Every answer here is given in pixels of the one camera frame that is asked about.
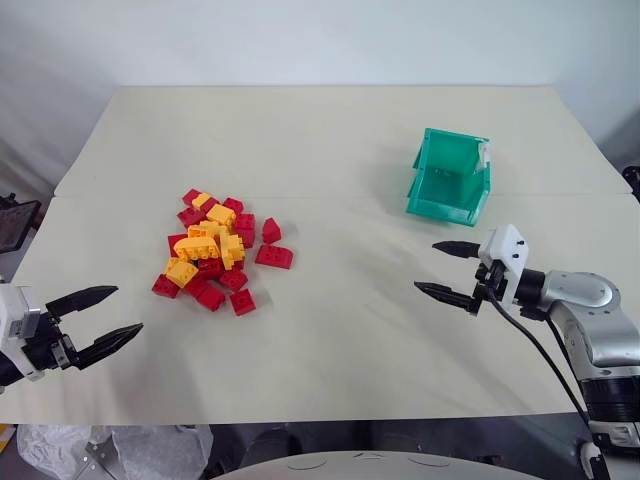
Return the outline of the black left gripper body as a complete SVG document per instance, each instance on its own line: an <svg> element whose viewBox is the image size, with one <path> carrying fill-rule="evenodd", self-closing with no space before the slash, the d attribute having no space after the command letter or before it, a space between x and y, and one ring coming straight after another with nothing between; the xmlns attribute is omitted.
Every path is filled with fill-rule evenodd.
<svg viewBox="0 0 640 480"><path fill-rule="evenodd" d="M61 332L59 323L71 310L53 310L40 315L34 335L26 340L23 351L39 370L78 368L79 355L70 337Z"/></svg>

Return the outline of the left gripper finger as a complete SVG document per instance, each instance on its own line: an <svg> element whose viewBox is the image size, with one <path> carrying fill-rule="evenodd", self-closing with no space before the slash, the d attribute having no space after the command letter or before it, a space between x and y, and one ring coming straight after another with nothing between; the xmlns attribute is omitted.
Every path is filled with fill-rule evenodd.
<svg viewBox="0 0 640 480"><path fill-rule="evenodd" d="M88 287L46 303L46 310L52 317L62 317L72 312L90 308L102 302L117 290L118 287L112 285Z"/></svg>
<svg viewBox="0 0 640 480"><path fill-rule="evenodd" d="M143 328L142 323L113 330L98 339L92 345L77 352L73 365L83 370L116 353L130 342Z"/></svg>

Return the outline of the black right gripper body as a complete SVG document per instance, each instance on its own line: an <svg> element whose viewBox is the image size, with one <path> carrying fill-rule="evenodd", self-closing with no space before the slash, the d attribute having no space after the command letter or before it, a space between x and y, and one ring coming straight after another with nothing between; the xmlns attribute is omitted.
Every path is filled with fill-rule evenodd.
<svg viewBox="0 0 640 480"><path fill-rule="evenodd" d="M483 302L493 306L498 303L498 294L504 292L507 284L505 271L506 267L500 260L492 261L489 267L484 264L479 265L475 274L477 283L468 307L468 312L472 316L479 313Z"/></svg>

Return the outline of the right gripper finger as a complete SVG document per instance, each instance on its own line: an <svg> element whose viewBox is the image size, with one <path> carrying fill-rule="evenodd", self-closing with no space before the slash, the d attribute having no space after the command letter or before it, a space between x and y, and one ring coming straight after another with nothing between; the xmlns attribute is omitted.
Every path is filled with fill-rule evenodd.
<svg viewBox="0 0 640 480"><path fill-rule="evenodd" d="M469 295L455 292L450 287L432 282L415 281L414 286L441 303L460 308L468 313L473 311L474 298Z"/></svg>
<svg viewBox="0 0 640 480"><path fill-rule="evenodd" d="M432 245L438 251L459 258L478 258L480 245L467 241L440 241Z"/></svg>

